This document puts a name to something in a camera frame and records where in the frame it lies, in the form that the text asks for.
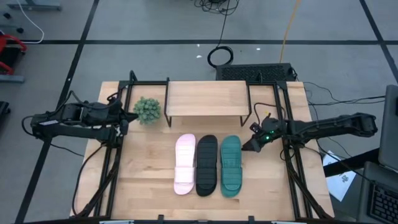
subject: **floor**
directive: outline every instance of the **floor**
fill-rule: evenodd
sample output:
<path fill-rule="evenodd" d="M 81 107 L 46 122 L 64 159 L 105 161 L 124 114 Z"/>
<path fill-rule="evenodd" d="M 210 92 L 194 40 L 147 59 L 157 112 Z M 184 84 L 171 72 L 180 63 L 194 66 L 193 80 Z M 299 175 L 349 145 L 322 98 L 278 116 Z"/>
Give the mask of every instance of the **floor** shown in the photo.
<path fill-rule="evenodd" d="M 40 32 L 0 1 L 0 11 L 22 26 L 23 40 L 37 40 Z M 223 16 L 203 12 L 189 0 L 64 0 L 62 11 L 27 12 L 45 31 L 45 41 L 29 45 L 16 68 L 24 84 L 0 83 L 0 101 L 11 103 L 12 113 L 0 130 L 0 223 L 15 220 L 42 143 L 23 133 L 21 119 L 54 110 L 63 90 L 95 101 L 101 82 L 127 79 L 133 69 L 139 80 L 214 80 L 206 56 L 215 47 Z M 276 63 L 294 0 L 241 1 L 226 21 L 223 39 L 235 53 L 234 64 Z M 300 81 L 327 87 L 337 99 L 383 95 L 386 85 L 397 84 L 398 19 L 395 0 L 302 1 L 289 32 L 284 61 Z M 227 61 L 222 52 L 214 63 Z M 306 84 L 313 103 L 332 101 L 327 91 Z M 377 116 L 381 126 L 383 104 L 317 106 L 319 118 L 357 111 Z M 333 138 L 351 155 L 374 149 L 372 138 Z M 57 138 L 54 144 L 84 153 L 86 140 Z M 328 139 L 327 150 L 346 156 Z M 26 221 L 66 218 L 82 158 L 51 148 L 29 207 Z M 340 216 L 355 217 L 361 179 L 356 177 L 345 199 L 332 197 Z"/>

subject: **succulent plant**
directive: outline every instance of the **succulent plant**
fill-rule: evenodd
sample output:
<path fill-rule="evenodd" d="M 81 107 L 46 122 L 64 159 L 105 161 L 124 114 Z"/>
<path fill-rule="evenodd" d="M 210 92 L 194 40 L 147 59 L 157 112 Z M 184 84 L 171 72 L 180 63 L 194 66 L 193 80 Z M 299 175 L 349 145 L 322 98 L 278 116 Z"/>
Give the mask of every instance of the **succulent plant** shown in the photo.
<path fill-rule="evenodd" d="M 134 105 L 134 113 L 138 114 L 140 124 L 152 124 L 160 118 L 159 101 L 142 96 Z"/>

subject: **black slipper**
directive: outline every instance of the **black slipper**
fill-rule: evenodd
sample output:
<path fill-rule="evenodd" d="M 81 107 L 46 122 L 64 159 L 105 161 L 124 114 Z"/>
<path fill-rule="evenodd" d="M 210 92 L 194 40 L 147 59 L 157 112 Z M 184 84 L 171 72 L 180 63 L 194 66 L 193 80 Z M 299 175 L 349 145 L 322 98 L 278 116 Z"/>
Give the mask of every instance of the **black slipper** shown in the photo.
<path fill-rule="evenodd" d="M 217 138 L 206 135 L 197 146 L 197 177 L 196 189 L 199 196 L 213 193 L 217 185 Z"/>

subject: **pink slipper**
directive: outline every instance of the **pink slipper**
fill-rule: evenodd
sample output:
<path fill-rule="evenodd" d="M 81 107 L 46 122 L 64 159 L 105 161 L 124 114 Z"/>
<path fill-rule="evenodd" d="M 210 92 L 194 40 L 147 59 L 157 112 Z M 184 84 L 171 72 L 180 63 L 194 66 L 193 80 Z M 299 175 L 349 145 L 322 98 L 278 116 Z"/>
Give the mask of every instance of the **pink slipper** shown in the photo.
<path fill-rule="evenodd" d="M 174 192 L 189 193 L 195 185 L 195 136 L 184 134 L 175 143 Z"/>

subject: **red object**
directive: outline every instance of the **red object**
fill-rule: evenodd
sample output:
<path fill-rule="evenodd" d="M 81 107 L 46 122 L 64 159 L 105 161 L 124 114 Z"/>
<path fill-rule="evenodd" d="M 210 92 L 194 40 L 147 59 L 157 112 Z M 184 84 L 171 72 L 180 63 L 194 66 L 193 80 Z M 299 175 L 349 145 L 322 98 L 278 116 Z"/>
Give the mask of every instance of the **red object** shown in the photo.
<path fill-rule="evenodd" d="M 22 43 L 22 41 L 20 41 L 17 37 L 14 37 L 14 36 L 11 36 L 8 34 L 4 34 L 4 35 L 0 35 L 0 54 L 6 47 L 8 39 L 11 39 L 11 40 L 17 42 L 17 44 L 19 44 L 21 46 L 21 52 L 26 52 L 27 47 L 24 43 Z M 5 69 L 7 71 L 8 75 L 12 75 L 14 73 L 14 70 L 10 66 L 6 65 L 4 62 L 0 62 L 0 67 Z"/>

